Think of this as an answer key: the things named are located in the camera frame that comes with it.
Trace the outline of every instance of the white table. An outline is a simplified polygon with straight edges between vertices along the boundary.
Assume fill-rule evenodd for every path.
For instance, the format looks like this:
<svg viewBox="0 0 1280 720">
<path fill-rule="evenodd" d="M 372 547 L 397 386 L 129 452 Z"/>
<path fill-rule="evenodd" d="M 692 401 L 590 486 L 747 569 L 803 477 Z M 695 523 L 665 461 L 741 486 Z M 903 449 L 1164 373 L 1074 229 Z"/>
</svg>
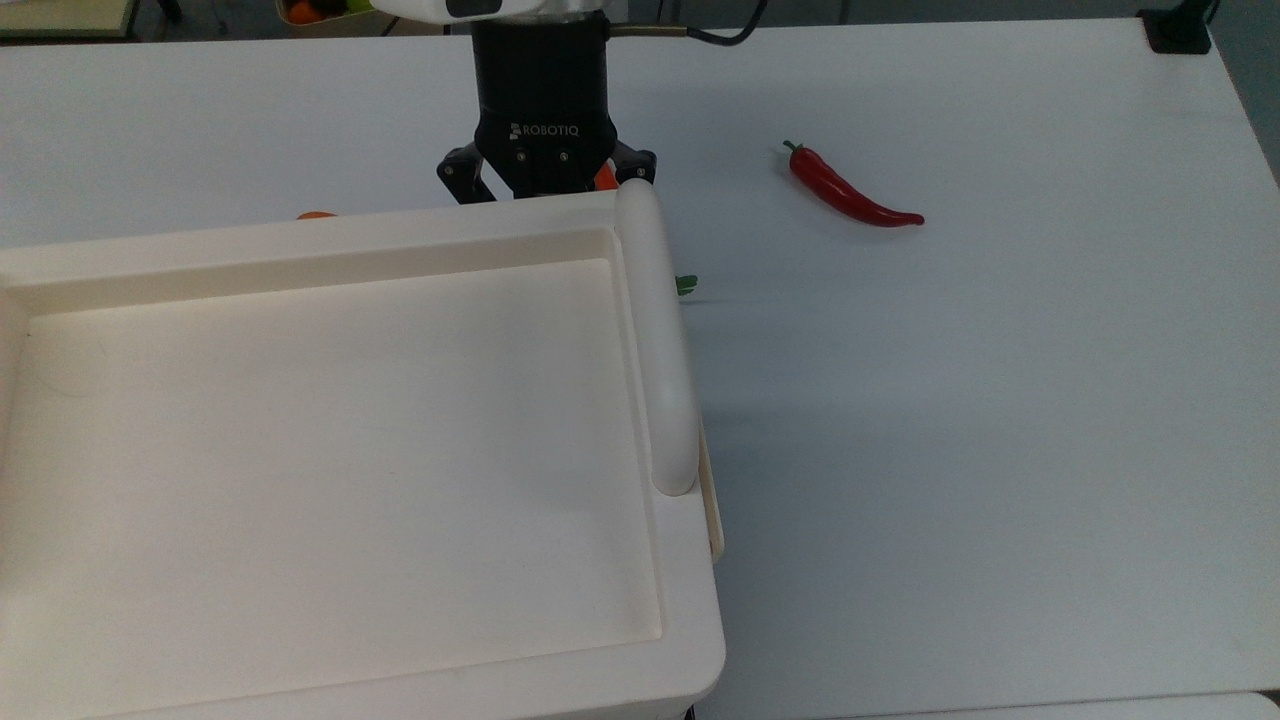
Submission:
<svg viewBox="0 0 1280 720">
<path fill-rule="evenodd" d="M 4 245 L 445 205 L 476 120 L 466 38 L 0 67 Z M 611 74 L 701 277 L 704 720 L 1280 687 L 1280 193 L 1216 54 L 881 26 L 618 40 Z M 828 210 L 783 138 L 928 224 Z"/>
<path fill-rule="evenodd" d="M 893 720 L 1280 720 L 1280 707 L 1260 694 L 1240 693 L 1039 705 L 945 714 L 893 715 L 891 717 Z"/>
</svg>

